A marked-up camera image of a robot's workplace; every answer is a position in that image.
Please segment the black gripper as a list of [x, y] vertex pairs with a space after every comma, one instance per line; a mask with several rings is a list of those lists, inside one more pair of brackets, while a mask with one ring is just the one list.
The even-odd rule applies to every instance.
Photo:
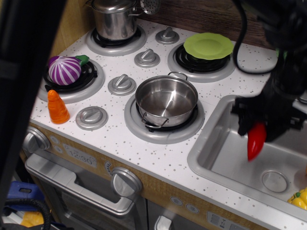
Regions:
[[254, 97], [236, 97], [232, 113], [238, 115], [238, 134], [244, 136], [256, 122], [263, 122], [267, 136], [272, 142], [289, 129], [301, 130], [305, 113], [293, 107], [296, 95], [286, 94], [269, 79], [261, 93]]

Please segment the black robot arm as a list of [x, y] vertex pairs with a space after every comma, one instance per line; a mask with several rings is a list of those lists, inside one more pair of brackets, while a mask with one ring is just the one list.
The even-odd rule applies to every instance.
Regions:
[[238, 97], [233, 112], [238, 114], [238, 134], [247, 134], [261, 122], [266, 127], [266, 141], [271, 142], [287, 130], [300, 130], [307, 114], [294, 108], [294, 100], [307, 88], [307, 4], [302, 0], [235, 0], [242, 20], [240, 35], [233, 50], [237, 55], [247, 31], [246, 10], [263, 24], [267, 41], [278, 51], [275, 67], [261, 93]]

